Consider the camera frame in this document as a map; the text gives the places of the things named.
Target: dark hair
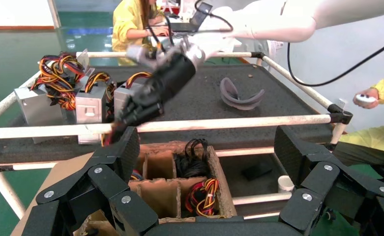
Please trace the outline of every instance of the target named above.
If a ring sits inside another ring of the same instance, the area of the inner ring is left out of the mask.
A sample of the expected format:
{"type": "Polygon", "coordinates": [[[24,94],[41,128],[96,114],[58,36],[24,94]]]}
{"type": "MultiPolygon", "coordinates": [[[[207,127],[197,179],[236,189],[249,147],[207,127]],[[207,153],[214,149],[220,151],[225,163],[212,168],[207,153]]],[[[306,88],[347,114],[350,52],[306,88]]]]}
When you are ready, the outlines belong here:
{"type": "Polygon", "coordinates": [[[143,27],[148,26],[148,20],[151,18],[151,6],[148,0],[140,0],[141,2],[141,13],[142,17],[141,20],[143,21],[143,27]]]}

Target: gray foam surface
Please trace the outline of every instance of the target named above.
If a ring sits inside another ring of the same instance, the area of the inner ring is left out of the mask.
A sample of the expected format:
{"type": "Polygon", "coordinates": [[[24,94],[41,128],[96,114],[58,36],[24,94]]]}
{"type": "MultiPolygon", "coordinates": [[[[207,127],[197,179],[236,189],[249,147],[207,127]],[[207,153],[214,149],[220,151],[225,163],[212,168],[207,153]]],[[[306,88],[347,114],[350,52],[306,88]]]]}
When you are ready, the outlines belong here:
{"type": "MultiPolygon", "coordinates": [[[[96,67],[106,71],[111,78],[125,81],[132,74],[143,71],[133,67],[96,67]]],[[[188,85],[165,105],[165,114],[157,120],[193,120],[218,118],[249,118],[314,115],[316,111],[306,105],[287,87],[282,85],[264,68],[249,64],[202,66],[188,85]],[[223,103],[219,85],[229,77],[243,96],[250,96],[265,89],[263,101],[251,111],[240,111],[223,103]]],[[[22,117],[10,126],[23,126],[22,117]]],[[[176,132],[141,133],[141,143],[165,143],[205,138],[215,149],[271,147],[276,127],[196,130],[176,132]]],[[[306,141],[324,143],[332,136],[330,124],[294,125],[292,130],[306,141]]],[[[94,151],[99,146],[77,144],[77,138],[54,138],[34,145],[32,139],[0,140],[0,163],[65,160],[94,151]]]]}

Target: white robotic arm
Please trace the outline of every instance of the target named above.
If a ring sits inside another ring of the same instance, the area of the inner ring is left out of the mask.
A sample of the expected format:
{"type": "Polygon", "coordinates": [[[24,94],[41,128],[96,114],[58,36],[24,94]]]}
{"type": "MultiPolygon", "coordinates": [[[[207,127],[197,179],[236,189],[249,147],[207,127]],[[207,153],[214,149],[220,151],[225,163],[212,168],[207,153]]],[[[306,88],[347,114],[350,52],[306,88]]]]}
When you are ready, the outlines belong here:
{"type": "Polygon", "coordinates": [[[315,30],[381,15],[384,0],[259,0],[221,13],[234,27],[232,37],[284,42],[301,42],[315,30]]]}

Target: silver power supply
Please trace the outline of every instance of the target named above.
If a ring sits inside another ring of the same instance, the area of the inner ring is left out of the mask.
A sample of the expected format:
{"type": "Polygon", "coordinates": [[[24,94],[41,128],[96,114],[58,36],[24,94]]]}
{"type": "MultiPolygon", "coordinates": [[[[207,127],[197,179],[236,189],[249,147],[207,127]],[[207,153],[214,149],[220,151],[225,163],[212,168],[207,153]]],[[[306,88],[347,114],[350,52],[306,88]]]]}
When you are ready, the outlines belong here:
{"type": "Polygon", "coordinates": [[[138,83],[132,83],[131,88],[123,88],[126,83],[114,91],[114,114],[115,117],[121,112],[125,106],[129,96],[133,95],[135,91],[140,89],[143,85],[138,83]]]}
{"type": "MultiPolygon", "coordinates": [[[[14,90],[18,104],[28,126],[63,125],[63,115],[59,104],[50,106],[51,99],[47,97],[45,86],[38,89],[16,88],[14,90]]],[[[34,143],[51,139],[51,137],[32,138],[34,143]]]]}
{"type": "MultiPolygon", "coordinates": [[[[90,93],[76,95],[76,122],[78,124],[102,123],[106,118],[106,87],[94,86],[90,93]]],[[[101,141],[100,134],[79,135],[79,144],[96,144],[101,141]]]]}

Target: cardboard box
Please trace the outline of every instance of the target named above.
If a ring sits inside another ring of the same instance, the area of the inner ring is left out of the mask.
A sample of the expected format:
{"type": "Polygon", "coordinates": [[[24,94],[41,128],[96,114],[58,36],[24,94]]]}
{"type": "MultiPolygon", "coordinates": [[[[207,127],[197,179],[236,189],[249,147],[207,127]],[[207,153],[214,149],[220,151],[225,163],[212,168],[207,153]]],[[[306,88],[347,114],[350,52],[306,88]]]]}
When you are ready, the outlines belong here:
{"type": "MultiPolygon", "coordinates": [[[[189,189],[194,184],[204,181],[206,178],[175,178],[176,168],[173,156],[174,153],[184,153],[185,145],[186,143],[184,142],[141,145],[136,170],[147,179],[143,181],[132,180],[130,181],[129,186],[132,191],[143,198],[143,200],[157,213],[160,224],[195,221],[194,217],[182,218],[182,203],[184,202],[184,198],[189,192],[189,189]]],[[[216,194],[216,207],[219,210],[219,215],[227,218],[232,217],[236,215],[236,210],[224,172],[214,149],[209,146],[207,150],[210,155],[208,162],[211,173],[219,181],[219,189],[216,194]]],[[[195,148],[195,151],[198,155],[201,155],[203,149],[197,147],[195,148]]],[[[81,169],[91,157],[91,154],[92,153],[59,162],[52,168],[38,192],[81,169]]],[[[35,205],[36,202],[35,199],[33,199],[26,214],[12,232],[13,236],[20,236],[22,234],[29,212],[35,205]]],[[[99,230],[99,235],[117,235],[114,228],[108,221],[106,221],[101,211],[90,215],[74,235],[82,235],[86,229],[92,228],[99,230]]]]}

